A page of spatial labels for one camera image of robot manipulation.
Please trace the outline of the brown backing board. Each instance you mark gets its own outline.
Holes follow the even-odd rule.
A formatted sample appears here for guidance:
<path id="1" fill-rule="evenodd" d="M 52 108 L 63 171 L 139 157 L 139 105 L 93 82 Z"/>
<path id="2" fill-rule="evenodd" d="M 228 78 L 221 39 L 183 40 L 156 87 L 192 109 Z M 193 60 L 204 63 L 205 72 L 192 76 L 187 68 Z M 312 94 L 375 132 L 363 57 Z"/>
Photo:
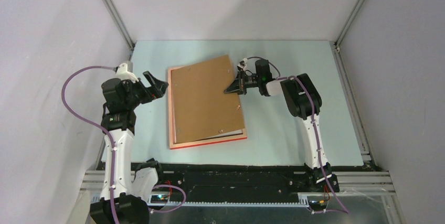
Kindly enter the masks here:
<path id="1" fill-rule="evenodd" d="M 240 130 L 237 94 L 224 94 L 235 78 L 228 55 L 182 66 L 172 72 L 176 139 L 180 143 Z"/>

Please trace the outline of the orange wooden picture frame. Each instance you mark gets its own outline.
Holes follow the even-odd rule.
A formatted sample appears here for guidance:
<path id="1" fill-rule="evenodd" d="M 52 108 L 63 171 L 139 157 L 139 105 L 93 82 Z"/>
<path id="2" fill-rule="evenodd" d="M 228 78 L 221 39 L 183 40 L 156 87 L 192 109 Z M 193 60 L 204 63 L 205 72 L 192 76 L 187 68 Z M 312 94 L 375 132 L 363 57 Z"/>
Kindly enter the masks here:
<path id="1" fill-rule="evenodd" d="M 184 148 L 191 148 L 191 147 L 199 147 L 199 146 L 206 146 L 206 145 L 212 145 L 212 144 L 220 144 L 220 143 L 227 143 L 227 142 L 233 142 L 238 140 L 245 140 L 248 137 L 247 129 L 246 129 L 246 120 L 245 116 L 243 114 L 243 110 L 241 108 L 241 104 L 239 103 L 236 107 L 236 113 L 234 115 L 239 115 L 243 119 L 244 127 L 240 129 L 240 133 L 223 133 L 223 136 L 214 136 L 210 138 L 206 138 L 203 140 L 196 140 L 191 141 L 187 143 L 178 143 L 176 140 L 176 125 L 175 125 L 175 118 L 174 118 L 174 101 L 173 101 L 173 88 L 172 88 L 172 72 L 176 69 L 182 68 L 182 66 L 178 67 L 171 67 L 167 70 L 167 80 L 169 83 L 169 87 L 167 88 L 167 99 L 168 99 L 168 146 L 170 150 L 180 150 Z"/>

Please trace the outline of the sunset photo print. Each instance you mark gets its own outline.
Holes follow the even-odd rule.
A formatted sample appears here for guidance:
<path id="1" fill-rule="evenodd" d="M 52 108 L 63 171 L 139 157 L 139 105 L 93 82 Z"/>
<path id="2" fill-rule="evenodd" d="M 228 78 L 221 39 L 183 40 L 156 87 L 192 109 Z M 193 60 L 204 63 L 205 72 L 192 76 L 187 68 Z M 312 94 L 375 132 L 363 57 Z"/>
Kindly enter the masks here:
<path id="1" fill-rule="evenodd" d="M 247 139 L 247 130 L 245 128 L 241 129 L 241 130 L 228 132 L 228 133 L 221 133 L 216 136 L 206 137 L 206 138 L 203 138 L 200 140 L 193 140 L 193 141 L 186 142 L 186 143 L 180 143 L 176 139 L 175 133 L 170 132 L 169 147 L 170 147 L 170 149 L 197 147 L 197 146 L 231 142 L 231 141 L 244 140 L 244 139 Z"/>

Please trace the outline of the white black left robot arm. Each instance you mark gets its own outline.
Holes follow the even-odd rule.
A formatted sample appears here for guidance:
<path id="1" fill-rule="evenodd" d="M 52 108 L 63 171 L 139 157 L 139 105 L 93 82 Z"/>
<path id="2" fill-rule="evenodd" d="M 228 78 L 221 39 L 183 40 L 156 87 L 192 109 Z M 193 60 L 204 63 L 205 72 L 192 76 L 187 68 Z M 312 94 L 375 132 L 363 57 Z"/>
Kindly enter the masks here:
<path id="1" fill-rule="evenodd" d="M 95 223 L 148 223 L 147 200 L 151 190 L 161 190 L 166 177 L 158 163 L 143 165 L 131 176 L 131 146 L 134 139 L 135 108 L 162 98 L 168 83 L 155 78 L 149 71 L 143 75 L 150 86 L 145 87 L 128 74 L 105 81 L 101 88 L 108 112 L 103 115 L 101 129 L 105 134 L 105 178 L 98 202 L 90 205 Z"/>

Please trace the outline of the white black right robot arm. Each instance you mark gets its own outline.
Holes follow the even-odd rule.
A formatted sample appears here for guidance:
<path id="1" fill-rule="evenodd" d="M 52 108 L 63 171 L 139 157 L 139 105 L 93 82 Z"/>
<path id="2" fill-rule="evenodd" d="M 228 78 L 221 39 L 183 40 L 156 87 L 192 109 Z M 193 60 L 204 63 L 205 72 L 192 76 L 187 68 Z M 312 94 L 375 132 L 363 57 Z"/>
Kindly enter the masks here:
<path id="1" fill-rule="evenodd" d="M 310 77 L 306 73 L 283 77 L 280 72 L 273 77 L 271 69 L 275 67 L 274 64 L 261 57 L 254 59 L 255 71 L 248 70 L 248 58 L 237 64 L 237 75 L 224 93 L 245 95 L 249 88 L 257 88 L 265 97 L 283 96 L 290 114 L 303 127 L 306 187 L 311 191 L 338 192 L 338 180 L 332 173 L 321 137 L 319 119 L 322 98 Z"/>

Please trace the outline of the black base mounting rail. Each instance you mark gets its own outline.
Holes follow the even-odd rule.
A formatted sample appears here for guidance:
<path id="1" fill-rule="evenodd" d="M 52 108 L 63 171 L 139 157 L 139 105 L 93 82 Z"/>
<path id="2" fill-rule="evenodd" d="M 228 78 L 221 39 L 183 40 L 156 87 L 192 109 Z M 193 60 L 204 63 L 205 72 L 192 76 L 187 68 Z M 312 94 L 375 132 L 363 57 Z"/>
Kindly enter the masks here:
<path id="1" fill-rule="evenodd" d="M 310 190 L 303 166 L 241 166 L 168 164 L 150 161 L 160 168 L 159 184 L 172 190 L 172 200 L 206 202 L 298 202 Z"/>

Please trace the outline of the aluminium corner post left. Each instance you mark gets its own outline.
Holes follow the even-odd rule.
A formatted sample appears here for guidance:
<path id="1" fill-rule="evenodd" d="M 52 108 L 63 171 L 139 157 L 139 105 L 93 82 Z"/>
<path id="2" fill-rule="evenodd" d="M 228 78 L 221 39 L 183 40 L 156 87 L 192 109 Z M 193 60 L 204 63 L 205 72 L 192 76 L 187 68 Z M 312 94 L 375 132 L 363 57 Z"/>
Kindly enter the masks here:
<path id="1" fill-rule="evenodd" d="M 118 29 L 118 32 L 122 36 L 128 49 L 130 51 L 133 51 L 134 47 L 135 47 L 135 42 L 131 38 L 131 35 L 130 35 L 130 33 L 124 23 L 124 20 L 122 19 L 114 1 L 113 0 L 102 0 L 102 2 L 104 3 L 105 8 L 109 12 L 111 19 L 113 20 L 116 28 Z"/>

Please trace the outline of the aluminium corner post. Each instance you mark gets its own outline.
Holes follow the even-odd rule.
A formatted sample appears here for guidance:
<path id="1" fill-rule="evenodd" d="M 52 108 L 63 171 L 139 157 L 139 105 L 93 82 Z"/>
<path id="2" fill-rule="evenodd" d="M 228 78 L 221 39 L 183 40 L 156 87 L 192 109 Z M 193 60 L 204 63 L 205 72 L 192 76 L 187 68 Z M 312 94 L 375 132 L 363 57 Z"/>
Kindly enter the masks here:
<path id="1" fill-rule="evenodd" d="M 341 44 L 344 41 L 347 33 L 349 32 L 350 28 L 352 27 L 355 19 L 357 18 L 359 12 L 363 8 L 365 2 L 367 0 L 356 0 L 350 14 L 348 15 L 346 22 L 344 23 L 343 27 L 340 30 L 339 35 L 337 36 L 335 40 L 336 48 L 341 48 Z"/>
<path id="2" fill-rule="evenodd" d="M 109 12 L 111 19 L 113 20 L 116 28 L 118 29 L 118 32 L 122 36 L 128 49 L 130 51 L 133 51 L 134 47 L 135 47 L 135 42 L 131 38 L 131 35 L 130 35 L 130 33 L 124 23 L 124 20 L 122 19 L 114 1 L 113 0 L 102 0 L 102 2 L 104 3 L 105 8 Z"/>

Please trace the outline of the aluminium corner post right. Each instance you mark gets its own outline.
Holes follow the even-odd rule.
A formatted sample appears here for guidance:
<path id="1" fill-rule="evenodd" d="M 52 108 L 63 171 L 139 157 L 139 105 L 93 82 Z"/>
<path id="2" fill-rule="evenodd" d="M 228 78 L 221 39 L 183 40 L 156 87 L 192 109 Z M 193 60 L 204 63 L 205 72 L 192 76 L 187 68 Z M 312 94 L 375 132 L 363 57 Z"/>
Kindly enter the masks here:
<path id="1" fill-rule="evenodd" d="M 346 22 L 344 23 L 343 27 L 340 30 L 339 35 L 337 36 L 335 40 L 336 48 L 341 48 L 341 44 L 344 41 L 347 33 L 349 32 L 350 28 L 352 27 L 355 19 L 357 18 L 359 12 L 363 8 L 365 2 L 367 0 L 356 0 L 350 14 L 348 15 Z"/>

